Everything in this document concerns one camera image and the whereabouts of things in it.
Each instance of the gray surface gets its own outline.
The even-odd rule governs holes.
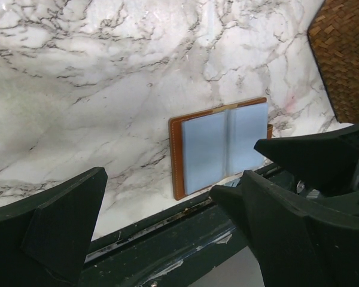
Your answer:
[[[189,287],[264,287],[258,261],[246,247]]]

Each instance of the white marble surface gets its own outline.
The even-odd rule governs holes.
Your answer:
[[[274,136],[332,129],[322,2],[0,0],[0,206],[103,166],[96,239],[178,203],[170,117],[267,96]]]

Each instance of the leather cover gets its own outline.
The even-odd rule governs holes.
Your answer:
[[[173,180],[174,198],[176,200],[180,200],[186,196],[185,180],[184,180],[184,153],[183,153],[185,139],[182,138],[182,134],[183,134],[182,123],[195,118],[221,113],[227,109],[236,109],[243,106],[251,106],[260,103],[266,103],[266,101],[267,99],[265,97],[260,97],[252,100],[247,100],[244,102],[234,103],[231,105],[219,106],[217,108],[209,109],[206,111],[200,111],[193,114],[182,115],[180,117],[171,118],[169,120],[169,141],[170,141],[170,149],[171,149],[172,180]],[[272,129],[273,126],[268,124],[267,138],[272,137]]]

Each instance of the open booklet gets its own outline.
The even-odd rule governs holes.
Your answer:
[[[265,97],[169,120],[174,197],[179,200],[263,164],[254,150],[271,137]]]

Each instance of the wicker basket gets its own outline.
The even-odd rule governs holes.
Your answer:
[[[359,0],[326,0],[308,36],[341,123],[359,122]]]

